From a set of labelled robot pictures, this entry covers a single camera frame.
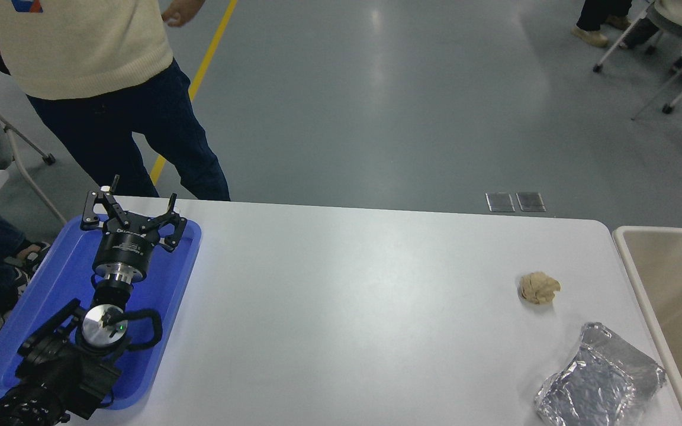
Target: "foil package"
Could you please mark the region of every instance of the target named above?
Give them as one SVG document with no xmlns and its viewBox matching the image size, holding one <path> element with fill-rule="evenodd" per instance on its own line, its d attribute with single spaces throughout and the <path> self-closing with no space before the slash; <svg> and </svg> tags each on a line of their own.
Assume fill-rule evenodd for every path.
<svg viewBox="0 0 682 426">
<path fill-rule="evenodd" d="M 550 426 L 635 426 L 665 384 L 665 369 L 601 323 L 587 323 L 570 364 L 536 394 Z"/>
</svg>

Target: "shoe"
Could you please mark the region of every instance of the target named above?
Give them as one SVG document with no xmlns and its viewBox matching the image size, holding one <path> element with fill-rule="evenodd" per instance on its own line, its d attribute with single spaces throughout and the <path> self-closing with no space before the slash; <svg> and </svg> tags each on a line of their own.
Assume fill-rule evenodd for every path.
<svg viewBox="0 0 682 426">
<path fill-rule="evenodd" d="M 682 56 L 673 62 L 673 64 L 670 66 L 670 69 L 668 70 L 668 73 L 670 73 L 670 75 L 674 75 L 680 70 L 682 70 Z"/>
<path fill-rule="evenodd" d="M 20 296 L 25 293 L 28 284 L 30 284 L 30 275 L 22 269 L 19 269 L 19 267 L 16 267 L 14 271 L 14 288 L 17 290 L 17 299 L 19 299 Z"/>
<path fill-rule="evenodd" d="M 572 33 L 574 36 L 580 38 L 580 40 L 585 41 L 594 47 L 607 47 L 607 44 L 609 43 L 609 38 L 607 38 L 606 35 L 601 34 L 601 31 L 585 31 L 576 25 L 573 27 Z"/>
<path fill-rule="evenodd" d="M 628 27 L 630 27 L 631 24 L 633 24 L 633 22 L 631 22 L 627 16 L 609 15 L 607 19 L 604 20 L 604 24 L 617 28 L 618 30 L 625 31 L 628 29 Z"/>
<path fill-rule="evenodd" d="M 49 248 L 52 247 L 51 244 L 43 241 L 33 244 L 40 246 L 41 249 L 38 251 L 31 251 L 31 253 L 28 253 L 28 255 L 25 256 L 25 260 L 22 261 L 22 270 L 28 273 L 28 275 L 33 275 L 33 273 L 36 273 L 36 269 L 38 269 L 38 267 L 41 265 L 41 262 L 44 261 L 46 254 L 49 253 Z"/>
</svg>

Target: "chair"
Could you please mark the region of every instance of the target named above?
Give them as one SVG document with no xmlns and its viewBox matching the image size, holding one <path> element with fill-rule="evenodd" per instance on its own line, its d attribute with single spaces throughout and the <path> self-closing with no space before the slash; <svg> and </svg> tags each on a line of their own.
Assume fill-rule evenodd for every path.
<svg viewBox="0 0 682 426">
<path fill-rule="evenodd" d="M 2 130 L 4 131 L 7 137 L 7 142 L 9 145 L 8 147 L 5 147 L 6 144 L 2 142 L 1 138 Z M 57 210 L 56 207 L 54 207 L 54 203 L 51 202 L 49 197 L 46 196 L 46 194 L 41 190 L 41 188 L 38 187 L 38 185 L 36 185 L 36 182 L 33 181 L 33 178 L 30 177 L 29 173 L 25 169 L 25 166 L 22 164 L 20 151 L 19 148 L 17 147 L 14 135 L 18 135 L 19 137 L 21 137 L 22 140 L 24 140 L 28 145 L 30 145 L 31 148 L 35 149 L 35 151 L 37 151 L 38 154 L 40 154 L 43 162 L 45 162 L 47 165 L 52 165 L 56 161 L 54 159 L 53 154 L 46 153 L 46 151 L 41 149 L 40 146 L 36 145 L 35 142 L 25 137 L 24 134 L 22 134 L 18 129 L 16 129 L 15 126 L 13 126 L 9 121 L 7 121 L 7 119 L 4 118 L 2 113 L 0 113 L 0 170 L 4 170 L 10 164 L 12 164 L 12 162 L 14 162 L 14 164 L 16 164 L 17 170 L 19 170 L 20 174 L 22 175 L 22 178 L 33 189 L 33 192 L 36 193 L 36 195 L 52 212 L 52 214 L 57 218 L 57 220 L 59 220 L 60 223 L 62 223 L 62 225 L 67 224 L 65 217 L 59 212 L 59 210 Z"/>
<path fill-rule="evenodd" d="M 639 13 L 637 19 L 633 21 L 633 24 L 631 24 L 630 27 L 628 27 L 628 29 L 622 33 L 617 41 L 612 43 L 612 46 L 607 50 L 604 56 L 602 56 L 601 59 L 599 59 L 599 61 L 593 66 L 593 72 L 601 72 L 601 69 L 604 67 L 604 62 L 617 49 L 617 47 L 620 45 L 620 42 L 623 41 L 626 36 L 628 36 L 634 27 L 636 27 L 637 22 L 644 18 L 649 18 L 653 24 L 660 28 L 660 34 L 657 35 L 657 40 L 655 40 L 654 43 L 647 48 L 646 53 L 651 53 L 654 51 L 656 41 L 661 38 L 663 33 L 671 33 L 682 38 L 682 0 L 655 0 L 654 2 L 649 3 L 649 5 L 647 5 L 646 8 L 641 11 L 641 13 Z M 663 84 L 663 86 L 657 90 L 652 99 L 648 100 L 644 107 L 634 114 L 631 119 L 635 120 L 641 111 L 646 109 L 646 107 L 651 104 L 663 90 L 667 89 L 675 80 L 677 80 L 678 76 L 680 75 L 682 75 L 682 69 L 679 70 L 676 75 L 673 76 L 673 78 L 668 80 L 667 83 Z M 675 108 L 675 105 L 677 105 L 681 99 L 682 92 L 680 92 L 680 94 L 677 95 L 671 102 L 665 104 L 662 108 L 662 112 L 665 114 L 670 114 Z"/>
</svg>

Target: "black cable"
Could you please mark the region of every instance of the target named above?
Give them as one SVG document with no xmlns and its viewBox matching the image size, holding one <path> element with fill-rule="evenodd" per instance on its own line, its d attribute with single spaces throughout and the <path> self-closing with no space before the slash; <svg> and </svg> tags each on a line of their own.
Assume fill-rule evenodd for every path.
<svg viewBox="0 0 682 426">
<path fill-rule="evenodd" d="M 110 399 L 109 399 L 109 402 L 102 402 L 102 403 L 99 405 L 99 408 L 100 408 L 100 409 L 106 409 L 106 407 L 109 407 L 109 406 L 111 406 L 112 404 L 114 404 L 114 389 L 110 389 L 110 390 L 109 390 L 109 398 L 110 398 Z"/>
</svg>

